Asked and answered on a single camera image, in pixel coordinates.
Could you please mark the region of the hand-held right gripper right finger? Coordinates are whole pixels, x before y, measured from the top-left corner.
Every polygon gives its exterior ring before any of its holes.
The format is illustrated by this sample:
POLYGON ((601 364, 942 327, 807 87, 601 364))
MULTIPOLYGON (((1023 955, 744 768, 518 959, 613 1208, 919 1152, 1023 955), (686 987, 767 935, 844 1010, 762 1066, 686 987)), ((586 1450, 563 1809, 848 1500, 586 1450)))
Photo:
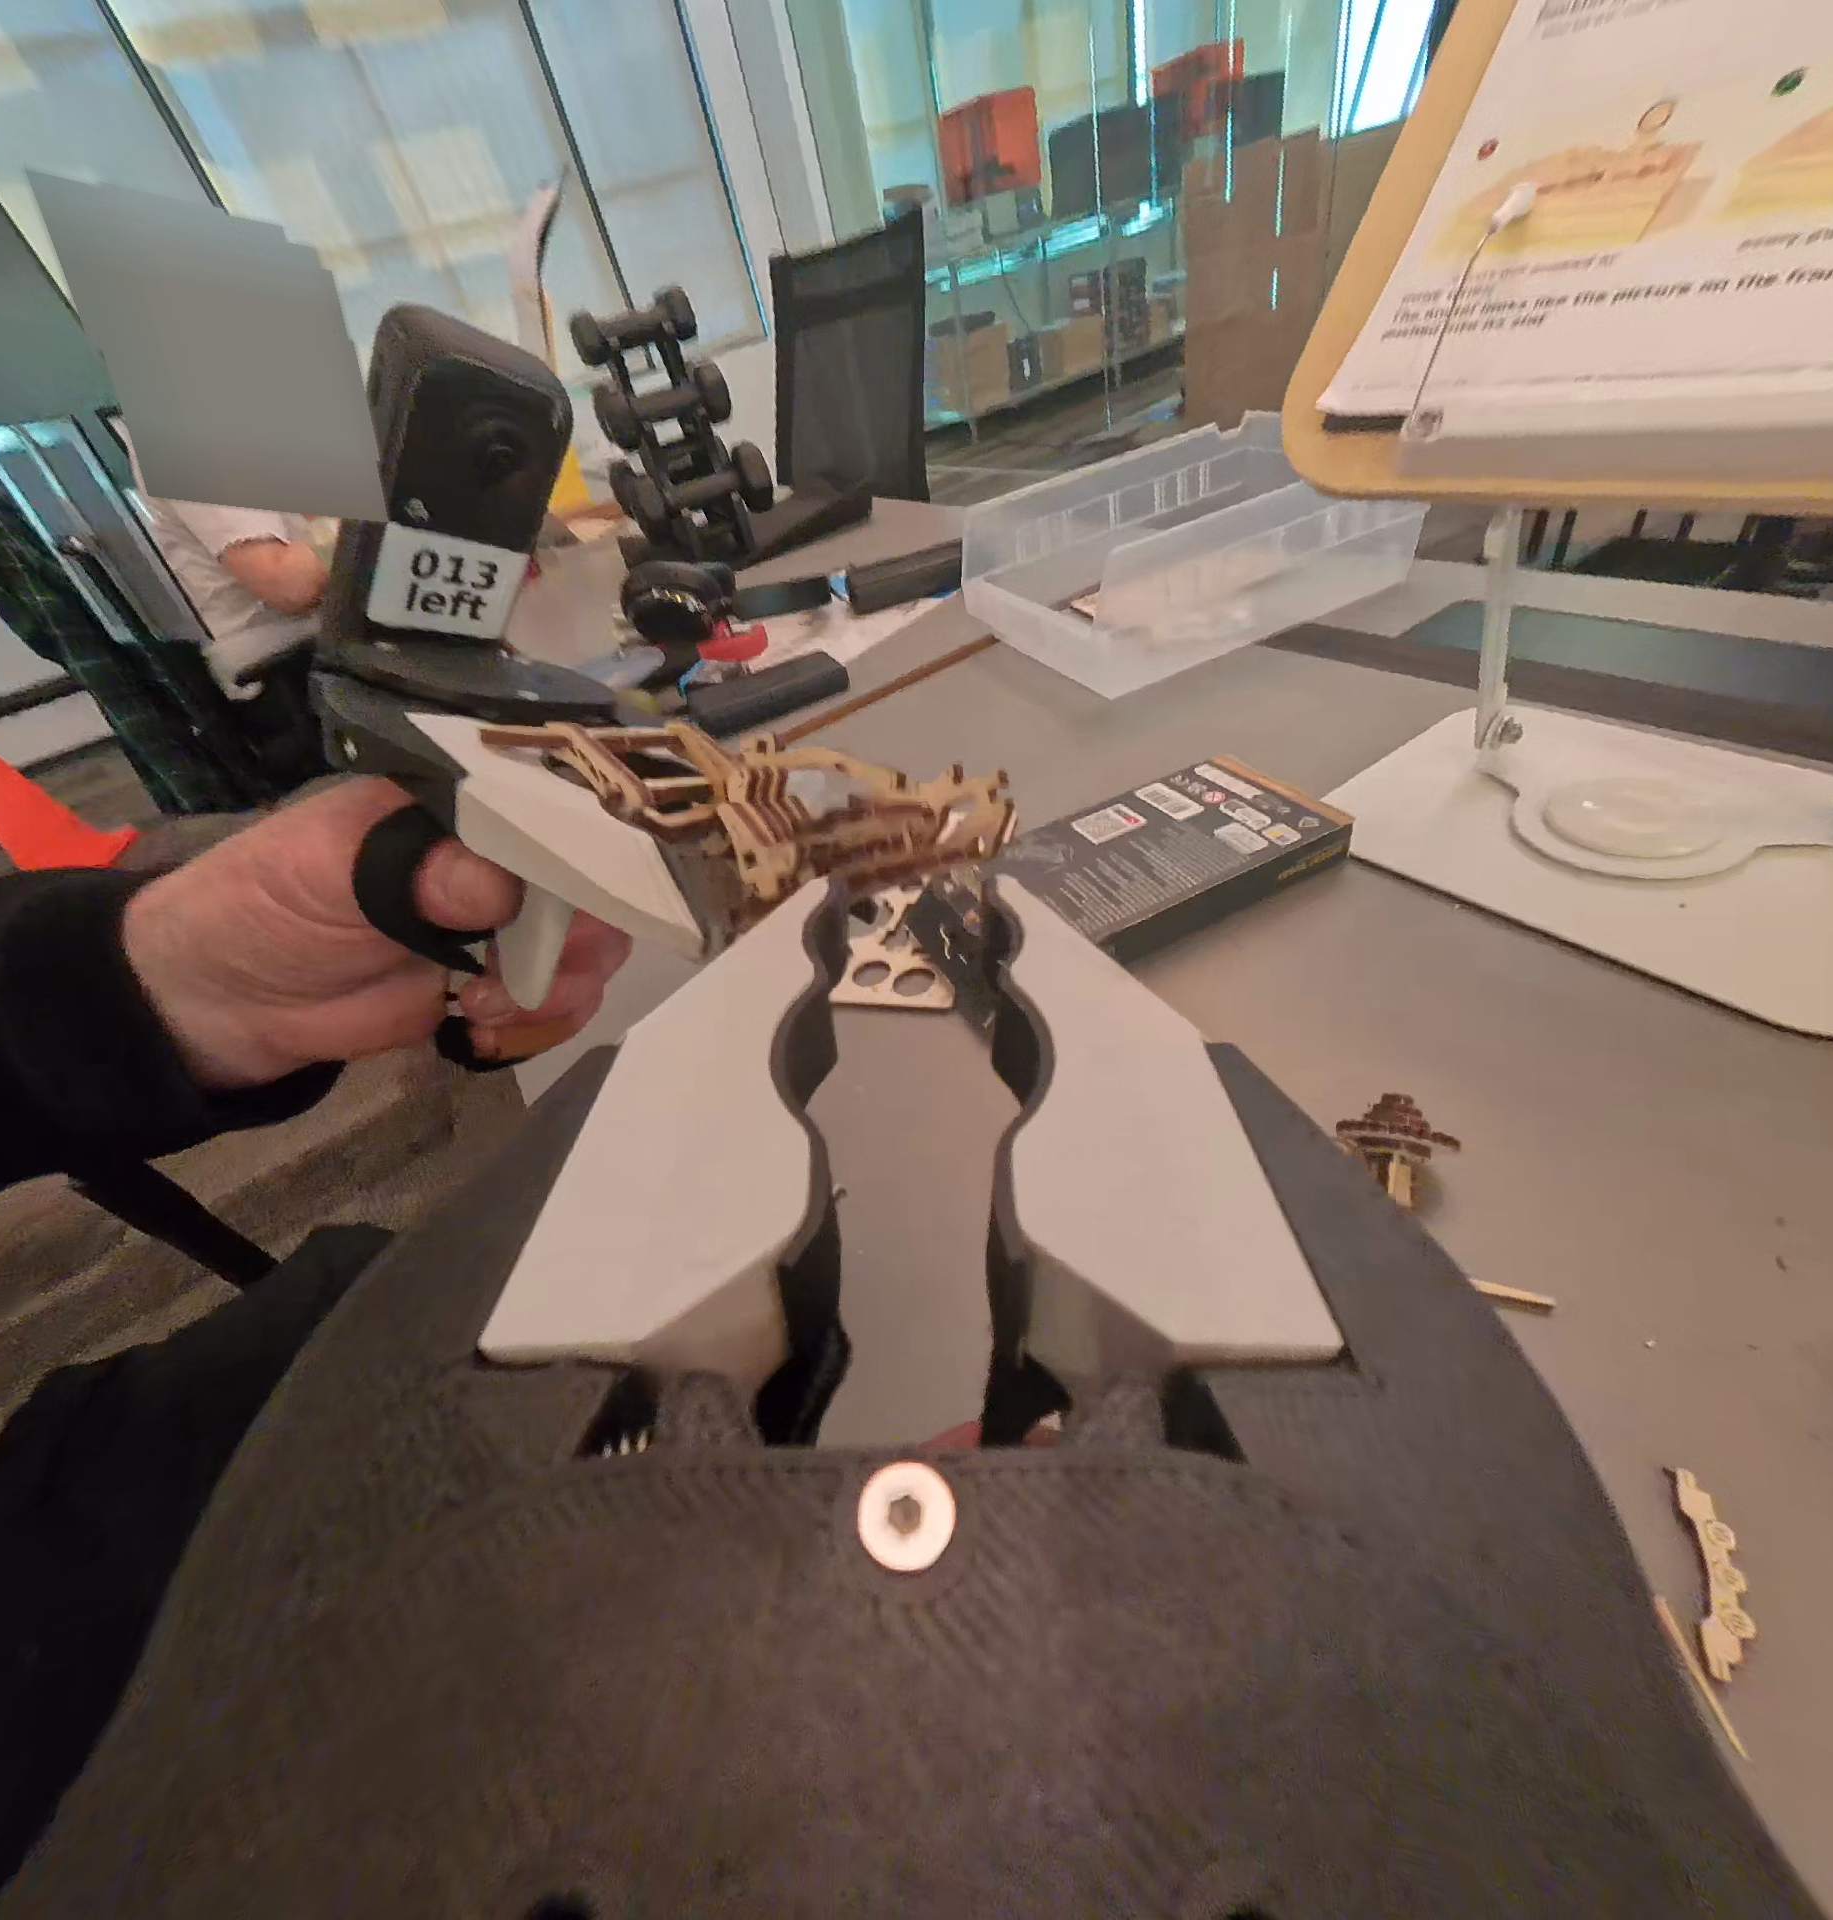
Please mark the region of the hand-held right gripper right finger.
POLYGON ((1229 1045, 995 877, 998 1140, 983 1442, 1111 1385, 1334 1366, 1344 1339, 1266 1173, 1229 1045))

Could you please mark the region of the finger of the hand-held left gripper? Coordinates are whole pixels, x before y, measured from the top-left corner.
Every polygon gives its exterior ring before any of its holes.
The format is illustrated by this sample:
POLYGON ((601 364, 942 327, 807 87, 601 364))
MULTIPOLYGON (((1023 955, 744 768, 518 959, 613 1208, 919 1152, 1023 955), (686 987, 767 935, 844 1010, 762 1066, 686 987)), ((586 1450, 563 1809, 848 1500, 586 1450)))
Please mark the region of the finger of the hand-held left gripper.
POLYGON ((478 719, 409 714, 409 728, 456 766, 453 823, 470 853, 637 942, 705 959, 705 927, 649 833, 613 818, 593 789, 544 761, 493 747, 478 719))

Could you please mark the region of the wooden buggy model assembly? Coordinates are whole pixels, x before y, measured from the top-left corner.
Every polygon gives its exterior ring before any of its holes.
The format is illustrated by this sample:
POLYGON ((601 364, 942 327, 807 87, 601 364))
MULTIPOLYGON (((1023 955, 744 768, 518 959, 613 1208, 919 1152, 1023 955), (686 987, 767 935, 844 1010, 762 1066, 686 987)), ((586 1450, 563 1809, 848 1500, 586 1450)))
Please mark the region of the wooden buggy model assembly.
POLYGON ((835 747, 760 733, 744 747, 665 728, 478 728, 498 756, 533 756, 586 788, 607 818, 643 828, 679 874, 705 885, 725 929, 744 935, 815 877, 855 894, 918 887, 987 865, 1015 833, 1008 777, 952 766, 930 778, 835 747))

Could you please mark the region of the black dumbbell rack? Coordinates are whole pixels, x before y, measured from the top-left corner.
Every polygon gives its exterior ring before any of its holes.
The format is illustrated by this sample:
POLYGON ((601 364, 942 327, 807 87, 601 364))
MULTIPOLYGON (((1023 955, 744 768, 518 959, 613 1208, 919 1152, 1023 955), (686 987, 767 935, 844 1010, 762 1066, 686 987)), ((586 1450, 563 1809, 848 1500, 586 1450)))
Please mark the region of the black dumbbell rack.
POLYGON ((767 454, 721 430, 734 397, 699 336, 692 298, 671 286, 627 314, 570 316, 570 344, 593 368, 593 422, 615 445, 607 485, 654 555, 757 563, 760 512, 775 506, 767 454))

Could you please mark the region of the stepped wooden gear stack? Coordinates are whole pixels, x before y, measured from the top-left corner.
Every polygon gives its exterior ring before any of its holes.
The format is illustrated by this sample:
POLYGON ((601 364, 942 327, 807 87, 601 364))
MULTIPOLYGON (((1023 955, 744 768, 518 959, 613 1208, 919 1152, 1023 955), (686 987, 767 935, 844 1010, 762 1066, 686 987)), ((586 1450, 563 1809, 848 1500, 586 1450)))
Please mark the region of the stepped wooden gear stack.
POLYGON ((1384 1193, 1414 1216, 1435 1156, 1459 1156, 1460 1140, 1428 1122, 1412 1097, 1384 1091, 1362 1118, 1334 1122, 1334 1140, 1384 1193))

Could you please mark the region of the black round device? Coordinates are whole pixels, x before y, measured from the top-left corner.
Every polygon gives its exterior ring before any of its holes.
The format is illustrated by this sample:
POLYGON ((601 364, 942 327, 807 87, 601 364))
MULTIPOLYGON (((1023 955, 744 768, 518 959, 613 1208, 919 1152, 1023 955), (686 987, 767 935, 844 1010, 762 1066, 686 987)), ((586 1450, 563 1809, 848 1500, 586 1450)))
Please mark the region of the black round device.
POLYGON ((739 574, 725 563, 640 563, 620 587, 620 611, 643 642, 703 645, 739 611, 739 574))

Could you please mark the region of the laser-cut plywood part sheet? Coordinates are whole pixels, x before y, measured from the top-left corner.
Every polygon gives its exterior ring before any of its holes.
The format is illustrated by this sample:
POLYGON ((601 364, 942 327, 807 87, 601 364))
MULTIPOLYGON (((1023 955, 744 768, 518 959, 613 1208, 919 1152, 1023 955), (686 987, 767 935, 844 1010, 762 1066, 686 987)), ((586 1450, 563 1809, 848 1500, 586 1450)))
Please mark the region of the laser-cut plywood part sheet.
POLYGON ((956 989, 909 927, 924 885, 891 885, 849 903, 848 968, 830 1000, 856 1010, 952 1015, 956 989))

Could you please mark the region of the black cardboard box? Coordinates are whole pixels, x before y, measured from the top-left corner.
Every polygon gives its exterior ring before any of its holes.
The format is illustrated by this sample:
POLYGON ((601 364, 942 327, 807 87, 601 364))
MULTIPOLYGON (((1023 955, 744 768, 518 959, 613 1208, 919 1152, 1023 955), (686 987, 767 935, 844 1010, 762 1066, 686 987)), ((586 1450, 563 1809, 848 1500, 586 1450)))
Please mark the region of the black cardboard box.
POLYGON ((1012 877, 1132 966, 1334 867, 1356 818, 1237 759, 1181 766, 930 877, 905 912, 918 952, 978 1030, 995 1023, 995 883, 1012 877))

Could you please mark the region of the orange-red plastic item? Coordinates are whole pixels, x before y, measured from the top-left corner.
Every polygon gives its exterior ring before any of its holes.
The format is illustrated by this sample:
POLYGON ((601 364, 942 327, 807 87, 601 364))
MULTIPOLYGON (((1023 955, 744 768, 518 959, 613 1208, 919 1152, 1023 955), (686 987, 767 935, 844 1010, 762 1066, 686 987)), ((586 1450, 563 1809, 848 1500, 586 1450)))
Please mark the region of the orange-red plastic item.
POLYGON ((133 849, 140 833, 96 828, 36 778, 0 759, 0 853, 19 872, 103 872, 133 849))

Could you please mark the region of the clear plastic blister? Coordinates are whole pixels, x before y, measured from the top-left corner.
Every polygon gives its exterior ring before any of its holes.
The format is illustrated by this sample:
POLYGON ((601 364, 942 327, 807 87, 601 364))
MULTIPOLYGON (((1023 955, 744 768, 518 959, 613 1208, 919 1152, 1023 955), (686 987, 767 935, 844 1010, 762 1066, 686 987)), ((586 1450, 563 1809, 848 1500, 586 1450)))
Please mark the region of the clear plastic blister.
POLYGON ((1833 803, 1775 788, 1608 771, 1521 784, 1512 833, 1596 877, 1692 883, 1723 877, 1760 853, 1833 849, 1833 803))

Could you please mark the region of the orange black machine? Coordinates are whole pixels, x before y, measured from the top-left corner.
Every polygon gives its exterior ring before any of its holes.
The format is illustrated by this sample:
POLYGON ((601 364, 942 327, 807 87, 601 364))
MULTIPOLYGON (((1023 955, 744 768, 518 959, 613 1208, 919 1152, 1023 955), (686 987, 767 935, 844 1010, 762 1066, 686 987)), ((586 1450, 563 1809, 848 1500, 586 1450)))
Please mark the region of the orange black machine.
POLYGON ((950 206, 998 193, 1036 193, 1045 179, 1036 93, 1030 84, 983 93, 942 110, 938 175, 950 206))
POLYGON ((1150 110, 1159 147, 1186 150, 1233 129, 1245 87, 1245 37, 1197 41, 1150 69, 1150 110))

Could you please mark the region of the curved notched wooden strip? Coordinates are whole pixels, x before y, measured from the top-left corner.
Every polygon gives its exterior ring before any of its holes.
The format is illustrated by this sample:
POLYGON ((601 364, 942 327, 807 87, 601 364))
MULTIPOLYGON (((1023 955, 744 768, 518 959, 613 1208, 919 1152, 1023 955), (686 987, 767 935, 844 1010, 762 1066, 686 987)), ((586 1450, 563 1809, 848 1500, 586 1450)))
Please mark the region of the curved notched wooden strip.
POLYGON ((1668 1468, 1677 1513, 1689 1526, 1701 1575, 1704 1575, 1704 1616, 1695 1621, 1695 1647, 1711 1683, 1727 1685, 1736 1668, 1746 1664, 1748 1647, 1760 1637, 1760 1627, 1748 1610, 1748 1575, 1742 1574, 1736 1553, 1740 1533, 1723 1524, 1719 1500, 1689 1468, 1668 1468))

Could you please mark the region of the thin wooden sliver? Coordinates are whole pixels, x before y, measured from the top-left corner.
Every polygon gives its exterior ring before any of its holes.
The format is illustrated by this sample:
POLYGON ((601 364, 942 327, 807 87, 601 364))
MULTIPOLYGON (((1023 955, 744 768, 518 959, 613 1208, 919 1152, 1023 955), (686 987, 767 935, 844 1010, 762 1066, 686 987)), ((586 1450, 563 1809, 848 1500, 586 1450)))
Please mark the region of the thin wooden sliver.
POLYGON ((1720 1731, 1720 1739, 1727 1740, 1727 1747, 1748 1761, 1748 1747, 1742 1740, 1742 1734, 1736 1731, 1723 1704, 1720 1704, 1720 1692, 1719 1685, 1711 1683, 1711 1674, 1704 1671, 1701 1664, 1701 1655, 1689 1647, 1689 1637, 1682 1630, 1682 1621, 1677 1617, 1672 1605, 1665 1594, 1653 1594, 1650 1599, 1650 1609, 1653 1609, 1653 1617, 1668 1638, 1668 1647, 1677 1650, 1677 1661, 1682 1668, 1682 1674, 1689 1677, 1692 1692, 1704 1700, 1704 1710, 1711 1717, 1711 1723, 1720 1731))

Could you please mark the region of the stacked cardboard boxes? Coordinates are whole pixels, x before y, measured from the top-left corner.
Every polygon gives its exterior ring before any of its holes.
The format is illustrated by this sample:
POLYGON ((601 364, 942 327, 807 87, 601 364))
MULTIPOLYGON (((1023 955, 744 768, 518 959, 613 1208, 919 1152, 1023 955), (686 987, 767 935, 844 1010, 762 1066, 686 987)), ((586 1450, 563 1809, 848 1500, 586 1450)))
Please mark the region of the stacked cardboard boxes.
POLYGON ((1405 122, 1317 129, 1183 174, 1183 422, 1274 413, 1405 122))

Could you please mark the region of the large open instruction manual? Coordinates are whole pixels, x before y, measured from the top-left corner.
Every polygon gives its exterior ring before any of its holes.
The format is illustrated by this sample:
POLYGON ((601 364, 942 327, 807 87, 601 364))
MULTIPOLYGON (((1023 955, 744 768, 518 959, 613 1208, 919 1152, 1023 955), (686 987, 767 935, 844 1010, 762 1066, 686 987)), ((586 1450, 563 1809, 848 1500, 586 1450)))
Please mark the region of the large open instruction manual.
POLYGON ((1362 499, 1833 508, 1833 5, 1460 5, 1286 442, 1362 499))

